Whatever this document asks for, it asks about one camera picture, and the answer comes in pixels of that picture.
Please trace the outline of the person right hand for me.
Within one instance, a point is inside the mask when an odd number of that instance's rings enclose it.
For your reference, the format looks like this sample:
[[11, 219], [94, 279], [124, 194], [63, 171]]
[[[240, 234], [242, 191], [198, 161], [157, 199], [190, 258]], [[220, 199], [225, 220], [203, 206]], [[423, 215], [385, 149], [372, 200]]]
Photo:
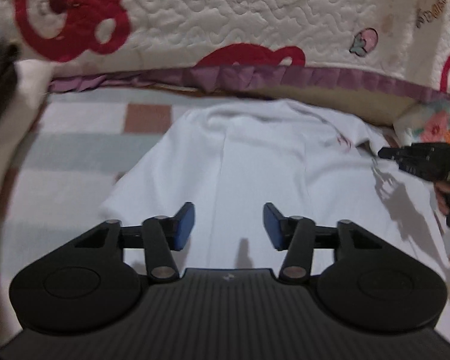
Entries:
[[450, 195], [450, 183], [444, 181], [437, 182], [434, 184], [434, 191], [439, 211], [444, 215], [448, 215], [450, 208], [446, 202], [446, 197]]

